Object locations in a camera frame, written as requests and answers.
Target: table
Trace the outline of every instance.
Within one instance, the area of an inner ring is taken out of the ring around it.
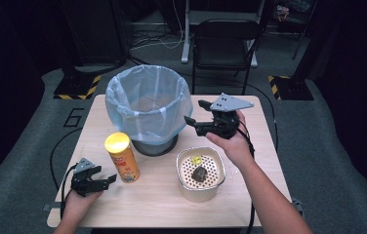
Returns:
[[[260,0],[259,10],[256,13],[225,13],[225,12],[203,12],[203,11],[191,11],[189,8],[189,1],[186,0],[185,6],[185,20],[184,20],[184,41],[183,41],[183,55],[181,58],[181,63],[187,63],[189,59],[189,26],[191,24],[199,24],[201,21],[208,19],[234,19],[234,20],[255,20],[260,22],[261,15],[264,7],[265,0]],[[252,67],[257,67],[256,54],[253,54],[253,59],[251,61]]]
[[[256,149],[256,160],[272,182],[290,201],[290,193],[282,173],[280,163],[265,116],[257,97],[235,96],[252,101],[255,106],[243,109],[247,127]],[[210,122],[212,113],[199,107],[197,101],[205,99],[213,102],[217,96],[192,96],[194,103],[192,118],[200,122]],[[67,167],[75,165],[83,157],[102,166],[102,171],[93,179],[102,179],[117,173],[104,141],[116,132],[111,124],[104,103],[104,96],[96,96],[89,116],[84,125],[72,158]],[[182,195],[177,176],[176,160],[178,154],[188,148],[210,146],[215,148],[223,158],[226,179],[215,197],[205,203],[191,203]],[[166,155],[147,157],[134,149],[135,157],[141,171],[141,177],[135,183],[124,183],[120,177],[110,184],[108,190],[89,210],[80,223],[83,227],[246,227],[250,220],[251,199],[245,182],[224,152],[203,136],[197,136],[195,130],[186,126],[179,134],[175,148]],[[67,179],[65,191],[68,191],[71,173]],[[56,201],[61,199],[59,191]],[[56,227],[60,222],[60,209],[52,209],[47,223]],[[255,226],[261,226],[255,218]]]

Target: metal bowl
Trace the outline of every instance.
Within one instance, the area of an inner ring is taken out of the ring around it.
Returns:
[[[207,171],[202,181],[192,178],[198,167]],[[223,160],[220,154],[210,147],[190,148],[181,152],[177,158],[177,171],[183,196],[194,203],[211,200],[225,181]]]

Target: chip can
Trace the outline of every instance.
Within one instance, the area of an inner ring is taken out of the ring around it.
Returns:
[[[124,133],[112,134],[104,142],[105,149],[125,183],[135,182],[140,176],[130,142],[129,137]]]

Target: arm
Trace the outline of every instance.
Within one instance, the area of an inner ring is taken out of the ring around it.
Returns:
[[[74,233],[87,211],[101,195],[102,192],[96,192],[82,197],[76,191],[71,191],[66,200],[62,220],[54,233]]]
[[[239,110],[237,113],[240,121],[245,124],[244,115]],[[244,177],[265,233],[311,233],[305,220],[256,163],[247,140],[240,133],[231,139],[208,133],[206,138],[224,150]]]

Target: human hand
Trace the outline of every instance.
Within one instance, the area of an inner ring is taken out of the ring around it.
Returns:
[[[240,110],[236,110],[236,112],[239,121],[245,125],[244,114]],[[240,124],[238,128],[246,134],[247,130],[244,125]],[[248,162],[254,161],[247,139],[238,132],[230,139],[225,139],[212,133],[208,133],[206,138],[221,147],[228,159],[239,169],[243,165],[247,165]]]
[[[68,219],[70,222],[78,224],[86,215],[87,211],[93,203],[103,194],[103,192],[95,192],[82,197],[72,190],[65,201],[64,214],[62,220]]]

